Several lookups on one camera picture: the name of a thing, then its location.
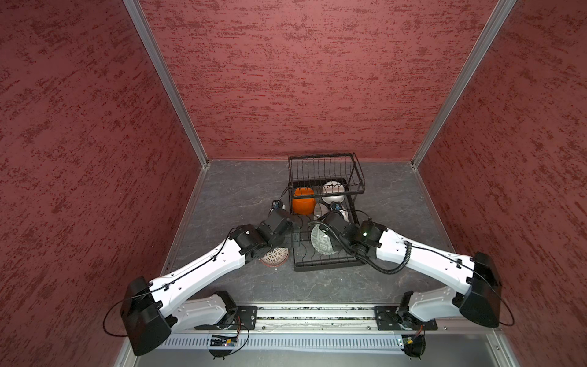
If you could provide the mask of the green patterned bowl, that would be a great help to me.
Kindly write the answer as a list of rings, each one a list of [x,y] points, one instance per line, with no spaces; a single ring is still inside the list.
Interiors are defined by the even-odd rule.
[[[339,253],[339,246],[331,239],[312,239],[310,232],[310,242],[314,249],[321,255],[336,255]]]

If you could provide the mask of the orange bowl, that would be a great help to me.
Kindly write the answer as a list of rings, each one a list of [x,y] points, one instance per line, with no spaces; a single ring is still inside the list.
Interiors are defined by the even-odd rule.
[[[314,191],[310,187],[296,188],[292,199],[293,212],[303,216],[312,215],[316,205],[313,195]]]

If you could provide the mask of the white bowl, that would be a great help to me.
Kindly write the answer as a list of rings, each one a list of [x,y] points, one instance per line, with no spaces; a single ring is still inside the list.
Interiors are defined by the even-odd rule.
[[[322,200],[328,205],[342,203],[345,200],[345,193],[344,185],[335,180],[328,181],[322,186]]]

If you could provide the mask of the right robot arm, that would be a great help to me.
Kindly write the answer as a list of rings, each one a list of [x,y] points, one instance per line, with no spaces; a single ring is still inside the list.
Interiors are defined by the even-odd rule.
[[[443,284],[433,291],[408,291],[395,312],[398,324],[415,330],[438,318],[462,316],[474,324],[501,324],[501,279],[493,259],[445,252],[409,239],[380,223],[346,221],[330,212],[309,222],[313,243],[329,240],[355,260],[385,275],[411,269]]]

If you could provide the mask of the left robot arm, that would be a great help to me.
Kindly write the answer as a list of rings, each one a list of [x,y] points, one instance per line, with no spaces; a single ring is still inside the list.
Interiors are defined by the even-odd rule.
[[[282,245],[298,224],[285,209],[273,209],[258,226],[237,226],[217,247],[190,264],[147,281],[128,284],[120,318],[136,356],[158,348],[176,331],[200,326],[229,326],[237,307],[225,291],[208,298],[190,298],[223,275],[240,269]]]

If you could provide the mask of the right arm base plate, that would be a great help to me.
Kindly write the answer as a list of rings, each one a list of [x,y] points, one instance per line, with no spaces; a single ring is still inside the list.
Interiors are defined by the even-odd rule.
[[[431,321],[423,322],[412,316],[407,311],[398,311],[398,307],[377,306],[374,307],[375,322],[378,330],[393,330],[393,331],[418,331],[422,330],[438,330],[437,322]]]

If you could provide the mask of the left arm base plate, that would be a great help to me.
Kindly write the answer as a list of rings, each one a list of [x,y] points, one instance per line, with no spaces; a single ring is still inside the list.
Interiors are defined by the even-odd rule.
[[[194,327],[194,330],[254,330],[257,321],[257,306],[238,306],[234,316],[229,318],[229,323],[215,325],[202,325]]]

